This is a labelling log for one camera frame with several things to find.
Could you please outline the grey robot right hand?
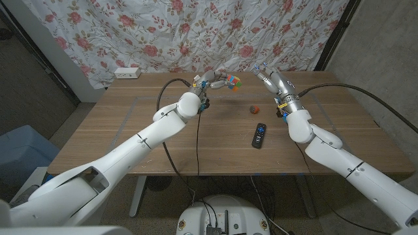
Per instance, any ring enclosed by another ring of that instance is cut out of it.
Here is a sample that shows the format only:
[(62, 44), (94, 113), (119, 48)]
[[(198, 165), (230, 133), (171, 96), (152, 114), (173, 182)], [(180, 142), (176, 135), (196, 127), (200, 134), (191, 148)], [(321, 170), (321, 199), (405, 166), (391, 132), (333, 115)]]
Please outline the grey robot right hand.
[(263, 63), (262, 65), (254, 64), (253, 73), (263, 81), (267, 90), (276, 96), (276, 103), (280, 110), (290, 114), (304, 109), (295, 86), (281, 72)]

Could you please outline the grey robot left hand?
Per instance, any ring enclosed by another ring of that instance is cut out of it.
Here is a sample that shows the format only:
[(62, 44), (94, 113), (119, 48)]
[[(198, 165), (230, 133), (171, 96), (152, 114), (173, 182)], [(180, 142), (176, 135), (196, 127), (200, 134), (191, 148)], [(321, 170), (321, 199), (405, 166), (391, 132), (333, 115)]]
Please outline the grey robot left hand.
[(190, 92), (201, 96), (207, 89), (220, 89), (222, 87), (234, 87), (235, 83), (231, 80), (231, 75), (225, 72), (208, 70), (202, 76), (196, 76)]

